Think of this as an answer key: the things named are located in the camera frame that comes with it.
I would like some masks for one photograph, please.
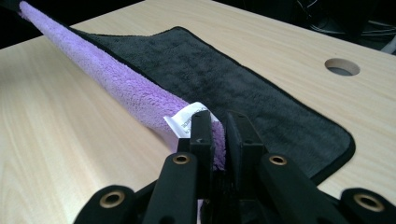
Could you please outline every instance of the fluffy purple fabric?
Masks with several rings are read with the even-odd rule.
[[[133,117],[158,133],[173,151],[176,150],[177,138],[163,116],[174,116],[188,105],[187,102],[137,74],[28,3],[21,2],[20,8],[21,15],[26,20],[33,23],[85,73],[118,100]],[[220,122],[213,123],[213,136],[216,144],[215,167],[223,169],[225,139]]]

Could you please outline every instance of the dark gray fabric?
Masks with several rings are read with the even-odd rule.
[[[223,124],[227,110],[246,114],[269,151],[293,158],[317,183],[354,153],[342,127],[184,28],[153,36],[76,32],[174,95],[203,103]]]

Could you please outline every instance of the white tag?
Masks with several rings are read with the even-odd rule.
[[[178,138],[190,138],[191,116],[203,110],[208,109],[203,104],[196,102],[182,108],[172,118],[167,116],[163,118]],[[210,113],[210,118],[212,119],[212,122],[219,121],[212,113]]]

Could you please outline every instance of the towel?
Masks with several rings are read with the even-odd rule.
[[[270,152],[292,158],[316,184],[355,151],[352,135],[182,27],[152,36],[97,35],[62,26],[26,2],[21,14],[132,116],[177,143],[164,116],[201,102],[212,123],[214,163],[224,169],[228,110],[247,115]]]

